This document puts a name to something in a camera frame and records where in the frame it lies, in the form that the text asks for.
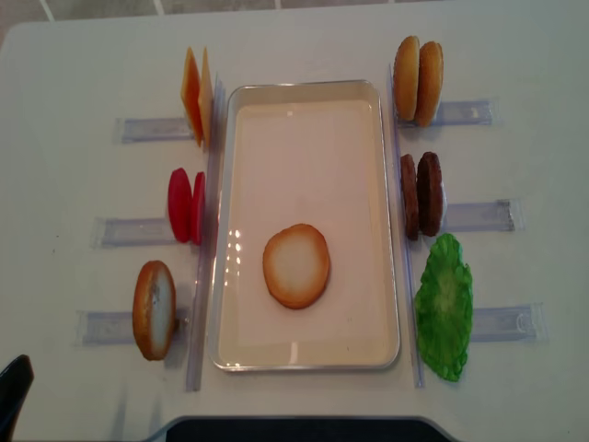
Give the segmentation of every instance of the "red tomato slice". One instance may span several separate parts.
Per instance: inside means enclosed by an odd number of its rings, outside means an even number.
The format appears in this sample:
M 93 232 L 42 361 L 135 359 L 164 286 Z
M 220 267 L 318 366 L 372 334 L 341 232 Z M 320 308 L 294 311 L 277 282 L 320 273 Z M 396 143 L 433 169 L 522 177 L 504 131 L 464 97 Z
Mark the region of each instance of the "red tomato slice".
M 202 242 L 202 217 L 204 216 L 204 172 L 196 174 L 191 210 L 191 239 L 197 246 Z
M 186 170 L 176 169 L 169 177 L 167 212 L 174 237 L 179 242 L 188 242 L 191 238 L 191 204 L 191 182 Z

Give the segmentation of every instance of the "metal tray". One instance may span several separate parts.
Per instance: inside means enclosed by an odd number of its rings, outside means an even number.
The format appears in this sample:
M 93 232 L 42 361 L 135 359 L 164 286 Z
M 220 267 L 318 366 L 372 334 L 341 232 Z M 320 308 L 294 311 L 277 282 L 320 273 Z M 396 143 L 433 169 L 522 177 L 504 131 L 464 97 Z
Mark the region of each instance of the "metal tray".
M 378 368 L 399 347 L 380 98 L 366 81 L 241 87 L 228 102 L 207 329 L 223 370 Z M 318 228 L 330 279 L 290 310 L 265 285 L 267 241 Z

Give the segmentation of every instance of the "table surface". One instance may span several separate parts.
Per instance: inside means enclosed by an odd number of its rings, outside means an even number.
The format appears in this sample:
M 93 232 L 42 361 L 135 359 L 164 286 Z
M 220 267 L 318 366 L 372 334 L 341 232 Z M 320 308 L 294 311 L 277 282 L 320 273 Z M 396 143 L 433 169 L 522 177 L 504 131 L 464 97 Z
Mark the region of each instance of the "table surface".
M 186 416 L 311 414 L 421 416 L 462 440 L 585 438 L 588 14 L 586 2 L 493 0 L 13 29 L 0 52 L 0 366 L 24 353 L 36 374 L 16 439 L 135 440 Z M 444 99 L 499 99 L 500 124 L 403 135 L 402 149 L 440 154 L 450 203 L 522 199 L 525 231 L 459 239 L 475 306 L 543 302 L 547 343 L 472 344 L 458 384 L 426 368 L 416 390 L 398 277 L 401 351 L 384 371 L 232 375 L 205 359 L 202 390 L 187 393 L 185 353 L 147 363 L 132 345 L 73 346 L 75 312 L 130 310 L 145 261 L 169 265 L 180 303 L 193 296 L 188 246 L 89 246 L 96 216 L 162 216 L 170 171 L 205 169 L 191 142 L 119 145 L 112 136 L 117 117 L 182 114 L 188 45 L 208 46 L 228 92 L 367 79 L 387 122 L 387 65 L 410 34 L 443 44 Z M 385 138 L 390 173 L 387 124 Z M 400 273 L 398 239 L 394 223 Z

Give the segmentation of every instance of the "green lettuce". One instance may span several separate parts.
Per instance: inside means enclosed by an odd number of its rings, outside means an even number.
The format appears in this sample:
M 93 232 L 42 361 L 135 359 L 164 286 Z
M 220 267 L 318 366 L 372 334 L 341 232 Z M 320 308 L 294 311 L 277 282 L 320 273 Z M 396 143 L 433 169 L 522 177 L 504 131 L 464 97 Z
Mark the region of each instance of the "green lettuce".
M 430 249 L 415 315 L 423 361 L 440 378 L 458 382 L 472 331 L 472 275 L 462 261 L 462 246 L 449 233 Z

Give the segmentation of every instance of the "black object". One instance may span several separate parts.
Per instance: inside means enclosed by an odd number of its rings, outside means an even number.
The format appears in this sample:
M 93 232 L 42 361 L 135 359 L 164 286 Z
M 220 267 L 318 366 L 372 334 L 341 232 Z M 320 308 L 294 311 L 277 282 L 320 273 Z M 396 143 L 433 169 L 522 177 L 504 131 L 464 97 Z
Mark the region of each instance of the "black object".
M 33 378 L 33 367 L 26 355 L 16 358 L 0 373 L 0 442 L 12 440 Z
M 167 431 L 167 442 L 448 442 L 418 420 L 355 418 L 190 419 Z

